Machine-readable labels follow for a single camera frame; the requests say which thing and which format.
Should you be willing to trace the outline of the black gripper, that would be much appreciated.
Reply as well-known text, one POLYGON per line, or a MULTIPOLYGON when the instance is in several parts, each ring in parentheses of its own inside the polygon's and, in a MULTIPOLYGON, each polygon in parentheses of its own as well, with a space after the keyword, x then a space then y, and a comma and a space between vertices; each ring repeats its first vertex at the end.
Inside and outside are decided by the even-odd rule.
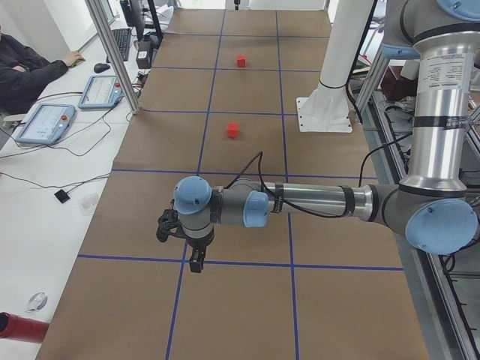
POLYGON ((189 259, 189 266, 191 272, 201 273, 203 271, 207 247, 213 242, 213 239, 213 236, 187 239, 187 243, 192 249, 189 259))

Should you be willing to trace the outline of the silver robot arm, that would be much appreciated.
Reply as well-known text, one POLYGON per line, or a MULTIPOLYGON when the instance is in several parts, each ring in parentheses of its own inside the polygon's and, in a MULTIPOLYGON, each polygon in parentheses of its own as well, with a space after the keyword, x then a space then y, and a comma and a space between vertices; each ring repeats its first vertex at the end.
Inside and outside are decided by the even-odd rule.
POLYGON ((390 1, 384 52, 419 56, 409 169, 397 185, 360 187, 266 183, 235 178, 212 187, 183 178, 158 221, 157 238, 183 238, 192 272, 201 272, 217 224, 263 227, 271 213, 321 218, 357 217, 388 227, 414 248, 448 255, 467 246, 478 229, 459 179, 473 59, 479 48, 477 1, 390 1))

